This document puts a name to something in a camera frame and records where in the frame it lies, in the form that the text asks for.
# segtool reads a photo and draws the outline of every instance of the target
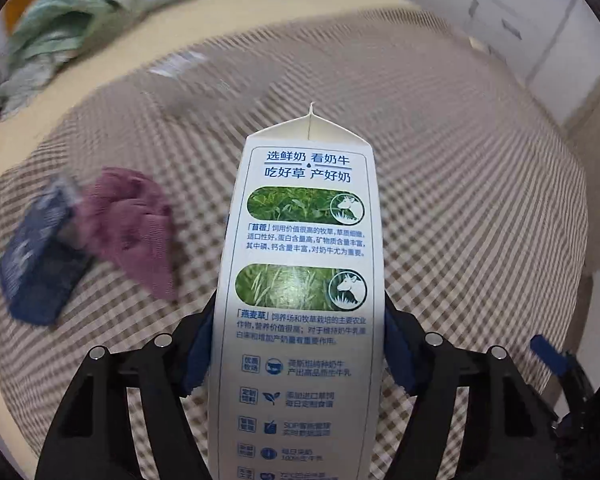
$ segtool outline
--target green cloth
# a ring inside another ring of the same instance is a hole
[[[143,0],[35,0],[9,40],[3,114],[23,107],[60,67],[109,43],[142,11]]]

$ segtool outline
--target maroon towel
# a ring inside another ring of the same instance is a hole
[[[174,300],[171,208],[162,190],[138,171],[104,168],[76,207],[84,246],[117,264],[162,300]]]

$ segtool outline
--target blue handle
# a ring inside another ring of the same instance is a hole
[[[571,365],[567,358],[559,354],[543,335],[533,336],[529,346],[532,352],[551,370],[552,374],[562,377],[570,370]]]

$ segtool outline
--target screw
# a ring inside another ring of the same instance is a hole
[[[105,354],[104,346],[94,346],[91,350],[89,350],[89,357],[94,361],[97,361]]]
[[[440,346],[444,341],[440,334],[436,334],[435,332],[429,332],[426,336],[424,336],[424,341],[431,346]]]
[[[502,346],[494,346],[491,349],[491,355],[494,356],[496,359],[504,359],[508,354]]]
[[[160,348],[164,348],[165,346],[169,346],[171,341],[173,341],[173,338],[169,334],[160,334],[154,339],[154,344]]]

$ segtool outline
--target icon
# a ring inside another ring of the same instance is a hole
[[[275,406],[276,405],[276,399],[280,396],[280,392],[275,392],[274,394],[270,394],[269,392],[263,392],[262,396],[265,399],[269,400]]]
[[[263,457],[264,460],[273,460],[278,456],[278,452],[272,447],[263,447],[260,450],[260,456]]]
[[[256,456],[256,447],[251,444],[238,443],[238,456],[253,458]]]
[[[242,480],[253,480],[253,469],[238,466],[238,478],[241,478]]]
[[[337,310],[356,310],[366,300],[365,280],[355,270],[342,270],[329,282],[329,298]]]
[[[264,432],[268,435],[275,435],[276,432],[278,431],[278,425],[276,424],[275,420],[272,420],[271,422],[265,422],[264,423]]]
[[[251,374],[260,373],[260,358],[257,355],[242,356],[242,371]]]
[[[258,391],[256,388],[240,387],[240,402],[244,404],[257,404]]]
[[[267,369],[267,373],[271,374],[271,375],[278,375],[280,372],[282,372],[282,361],[280,359],[276,359],[276,358],[271,358],[267,361],[267,365],[266,365],[266,369]]]
[[[360,199],[349,193],[340,193],[333,197],[329,210],[331,216],[344,225],[357,224],[365,215],[365,207]]]
[[[238,417],[238,430],[247,431],[248,433],[255,433],[258,427],[258,421],[251,416],[239,416]]]

